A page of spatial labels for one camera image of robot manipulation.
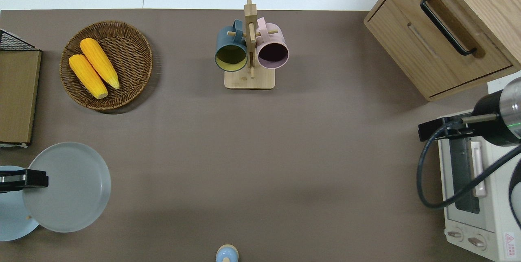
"wicker basket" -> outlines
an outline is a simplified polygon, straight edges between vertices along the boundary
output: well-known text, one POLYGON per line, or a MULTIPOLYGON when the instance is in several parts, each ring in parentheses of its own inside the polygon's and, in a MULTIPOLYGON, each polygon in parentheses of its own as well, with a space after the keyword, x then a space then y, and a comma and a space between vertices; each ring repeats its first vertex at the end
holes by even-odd
POLYGON ((134 100, 145 88, 152 71, 149 42, 135 27, 121 21, 103 21, 87 26, 65 46, 60 60, 60 78, 69 96, 78 104, 99 111, 120 108, 134 100), (107 86, 108 95, 96 99, 78 80, 69 66, 72 55, 81 54, 80 41, 99 42, 118 74, 119 89, 107 86))

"mug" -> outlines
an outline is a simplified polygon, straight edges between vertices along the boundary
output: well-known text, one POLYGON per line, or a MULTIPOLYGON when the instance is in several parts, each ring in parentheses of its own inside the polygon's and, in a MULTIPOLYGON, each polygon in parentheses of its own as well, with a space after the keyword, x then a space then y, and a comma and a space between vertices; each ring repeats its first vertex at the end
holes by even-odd
POLYGON ((257 32, 257 62, 268 69, 277 69, 288 61, 290 56, 288 46, 280 27, 273 23, 266 23, 264 17, 257 19, 259 25, 257 32), (277 30, 277 33, 268 34, 268 31, 277 30))
POLYGON ((243 37, 242 21, 235 20, 233 26, 226 26, 217 34, 215 63, 224 71, 239 71, 246 65, 246 54, 246 40, 243 37), (235 36, 228 35, 228 31, 235 32, 235 36))

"warning label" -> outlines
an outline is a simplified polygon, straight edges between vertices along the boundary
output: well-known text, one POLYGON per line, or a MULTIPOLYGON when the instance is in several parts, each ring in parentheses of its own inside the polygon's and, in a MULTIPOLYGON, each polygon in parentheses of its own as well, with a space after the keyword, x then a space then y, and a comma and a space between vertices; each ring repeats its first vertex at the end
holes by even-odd
POLYGON ((505 242, 505 254, 508 258, 516 257, 516 242, 515 236, 513 232, 504 233, 504 242, 505 242))

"tabletop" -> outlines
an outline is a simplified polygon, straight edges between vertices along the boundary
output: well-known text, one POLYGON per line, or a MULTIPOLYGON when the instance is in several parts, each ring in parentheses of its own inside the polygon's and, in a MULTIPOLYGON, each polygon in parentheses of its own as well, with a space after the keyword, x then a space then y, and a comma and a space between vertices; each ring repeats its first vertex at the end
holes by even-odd
MULTIPOLYGON (((470 109, 485 85, 426 102, 363 26, 367 12, 259 11, 290 50, 268 91, 228 90, 217 32, 238 10, 2 10, 0 27, 43 51, 32 145, 0 149, 28 167, 53 144, 89 145, 112 194, 92 225, 38 227, 0 243, 9 261, 478 261, 448 243, 443 211, 416 195, 417 125, 470 109), (149 40, 143 93, 103 114, 65 92, 61 52, 91 23, 119 20, 149 40)), ((425 190, 441 198, 435 149, 425 190)))

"black clamp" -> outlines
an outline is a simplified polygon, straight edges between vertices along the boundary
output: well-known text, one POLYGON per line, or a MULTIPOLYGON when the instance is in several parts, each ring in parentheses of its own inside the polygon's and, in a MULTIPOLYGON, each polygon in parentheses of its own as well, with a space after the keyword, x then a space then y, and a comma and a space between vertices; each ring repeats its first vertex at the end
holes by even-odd
POLYGON ((0 170, 0 193, 49 186, 47 172, 34 169, 0 170))

